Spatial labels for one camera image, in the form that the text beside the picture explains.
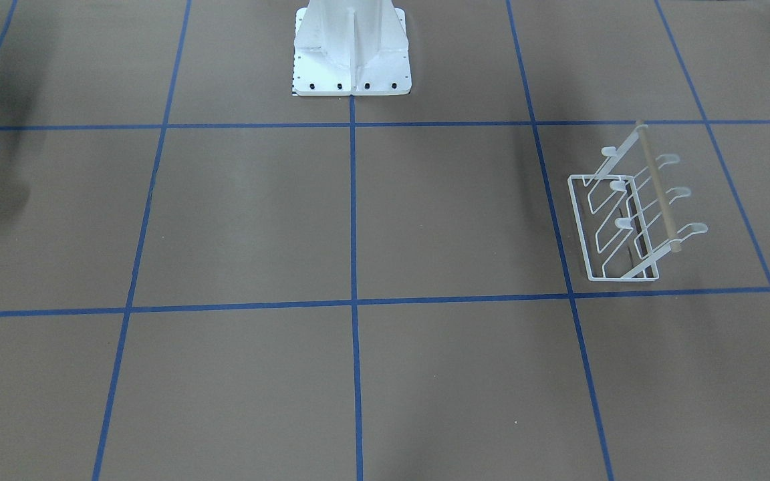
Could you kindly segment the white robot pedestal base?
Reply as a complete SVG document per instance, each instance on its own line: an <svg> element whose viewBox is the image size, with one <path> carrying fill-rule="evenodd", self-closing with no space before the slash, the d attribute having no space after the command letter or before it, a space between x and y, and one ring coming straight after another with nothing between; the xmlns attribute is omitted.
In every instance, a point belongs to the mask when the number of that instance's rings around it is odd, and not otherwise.
<svg viewBox="0 0 770 481"><path fill-rule="evenodd" d="M391 1L311 1L295 12L291 92L403 96L412 91L406 12Z"/></svg>

